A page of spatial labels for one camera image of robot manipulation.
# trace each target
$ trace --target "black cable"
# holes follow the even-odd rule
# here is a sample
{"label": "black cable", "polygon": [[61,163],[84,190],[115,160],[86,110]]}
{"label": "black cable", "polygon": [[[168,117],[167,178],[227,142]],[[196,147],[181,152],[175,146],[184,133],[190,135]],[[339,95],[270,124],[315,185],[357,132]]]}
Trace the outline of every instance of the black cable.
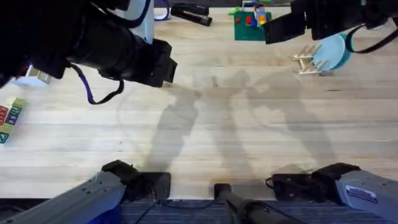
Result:
{"label": "black cable", "polygon": [[167,208],[176,208],[176,209],[187,209],[187,210],[200,210],[200,209],[206,209],[206,208],[210,208],[211,206],[213,206],[215,204],[215,201],[212,200],[208,205],[202,206],[202,207],[180,207],[180,206],[173,206],[173,205],[167,205],[166,203],[161,203],[159,202],[159,205],[162,207],[167,207]]}
{"label": "black cable", "polygon": [[375,50],[378,50],[382,47],[384,47],[385,45],[389,44],[390,42],[392,42],[394,39],[396,39],[398,37],[398,29],[395,30],[392,34],[388,35],[386,38],[382,39],[380,42],[378,42],[377,44],[373,45],[372,47],[368,47],[364,50],[354,50],[353,45],[352,45],[352,39],[354,34],[362,27],[364,27],[365,25],[360,25],[357,28],[351,30],[348,34],[347,34],[347,38],[346,38],[346,48],[349,52],[351,53],[357,53],[357,54],[368,54],[371,53]]}
{"label": "black cable", "polygon": [[269,178],[266,179],[266,186],[267,186],[268,188],[270,188],[270,189],[274,189],[274,186],[271,186],[271,185],[269,184],[269,181],[270,181],[270,180],[272,180],[272,177],[269,177]]}
{"label": "black cable", "polygon": [[88,100],[88,102],[89,102],[91,105],[100,105],[100,104],[106,103],[106,102],[108,102],[109,100],[112,100],[112,98],[114,98],[116,95],[122,93],[123,90],[124,90],[124,82],[123,82],[123,79],[120,78],[118,89],[115,90],[115,91],[113,91],[113,92],[111,92],[111,93],[108,94],[107,96],[105,96],[105,97],[104,97],[102,100],[100,100],[99,102],[96,102],[96,101],[94,100],[94,96],[93,96],[93,94],[92,94],[92,92],[91,92],[90,86],[89,86],[89,84],[88,84],[88,81],[87,81],[87,79],[86,79],[85,74],[83,73],[83,71],[82,71],[77,65],[71,64],[70,66],[71,66],[72,69],[74,69],[74,71],[77,72],[77,74],[79,75],[79,78],[80,78],[81,81],[83,82],[83,84],[84,84],[84,86],[85,86],[85,88],[86,88],[86,91],[87,91],[87,100]]}
{"label": "black cable", "polygon": [[290,218],[290,219],[292,219],[292,220],[295,220],[296,222],[299,222],[299,223],[301,223],[301,224],[306,224],[305,222],[303,222],[303,221],[301,221],[301,220],[299,220],[299,219],[297,219],[297,218],[294,218],[294,217],[291,216],[291,215],[286,214],[285,212],[283,212],[283,211],[281,211],[281,210],[279,210],[279,209],[273,207],[272,205],[269,205],[268,203],[265,203],[265,202],[264,202],[264,204],[265,204],[268,208],[272,209],[273,211],[275,211],[275,212],[277,212],[277,213],[279,213],[279,214],[281,214],[281,215],[283,215],[283,216],[285,216],[285,217],[287,217],[287,218]]}
{"label": "black cable", "polygon": [[153,205],[151,205],[135,222],[135,224],[138,224],[146,215],[149,211],[151,211],[155,206],[157,205],[157,202],[155,202]]}

